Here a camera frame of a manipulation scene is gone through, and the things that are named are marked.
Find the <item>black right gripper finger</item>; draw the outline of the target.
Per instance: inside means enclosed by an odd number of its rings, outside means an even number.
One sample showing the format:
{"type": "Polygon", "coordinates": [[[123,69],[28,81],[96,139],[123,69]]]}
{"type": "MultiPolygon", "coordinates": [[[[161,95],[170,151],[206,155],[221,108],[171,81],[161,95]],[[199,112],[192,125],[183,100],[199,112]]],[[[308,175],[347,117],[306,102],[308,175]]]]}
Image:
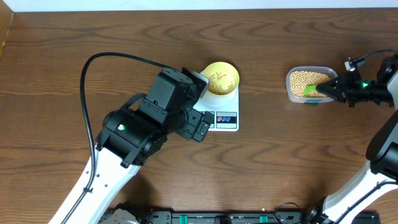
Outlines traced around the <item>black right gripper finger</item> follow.
{"type": "Polygon", "coordinates": [[[342,102],[342,94],[340,91],[336,90],[326,90],[326,89],[318,89],[317,92],[322,93],[326,95],[327,97],[331,98],[332,100],[335,100],[337,102],[342,102]]]}
{"type": "Polygon", "coordinates": [[[330,81],[327,81],[325,83],[321,83],[316,86],[316,90],[341,90],[342,85],[342,77],[336,77],[330,81]]]}

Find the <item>green plastic measuring scoop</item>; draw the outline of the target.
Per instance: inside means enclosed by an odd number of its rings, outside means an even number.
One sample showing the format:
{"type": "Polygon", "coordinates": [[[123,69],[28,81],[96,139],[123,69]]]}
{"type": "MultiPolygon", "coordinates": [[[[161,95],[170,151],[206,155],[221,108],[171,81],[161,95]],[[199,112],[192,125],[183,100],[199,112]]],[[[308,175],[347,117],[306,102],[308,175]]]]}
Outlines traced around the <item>green plastic measuring scoop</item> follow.
{"type": "Polygon", "coordinates": [[[308,94],[311,91],[316,91],[317,90],[317,86],[316,85],[307,85],[303,91],[303,96],[307,97],[308,94]]]}

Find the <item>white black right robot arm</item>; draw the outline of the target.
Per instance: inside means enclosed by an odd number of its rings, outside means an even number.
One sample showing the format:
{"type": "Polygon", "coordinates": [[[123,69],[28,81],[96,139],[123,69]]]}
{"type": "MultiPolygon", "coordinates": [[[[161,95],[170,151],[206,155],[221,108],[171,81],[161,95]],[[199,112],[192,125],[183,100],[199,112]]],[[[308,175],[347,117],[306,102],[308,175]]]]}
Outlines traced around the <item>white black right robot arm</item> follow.
{"type": "MultiPolygon", "coordinates": [[[[319,84],[316,90],[340,103],[386,102],[397,107],[397,51],[385,58],[375,80],[362,80],[363,56],[345,62],[346,74],[319,84]]],[[[362,168],[337,192],[309,211],[304,223],[351,223],[373,201],[397,189],[397,114],[371,139],[362,168]]]]}

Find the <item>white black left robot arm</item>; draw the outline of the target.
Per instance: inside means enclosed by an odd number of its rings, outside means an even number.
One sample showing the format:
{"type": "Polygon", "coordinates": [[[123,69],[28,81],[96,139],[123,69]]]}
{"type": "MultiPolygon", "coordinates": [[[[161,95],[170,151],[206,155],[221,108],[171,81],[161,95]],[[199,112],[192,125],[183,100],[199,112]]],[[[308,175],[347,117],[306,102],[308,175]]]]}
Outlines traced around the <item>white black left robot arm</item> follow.
{"type": "Polygon", "coordinates": [[[148,94],[136,94],[110,112],[96,137],[94,156],[51,223],[97,223],[170,134],[202,142],[214,116],[194,106],[209,85],[209,79],[197,72],[163,68],[148,94]]]}

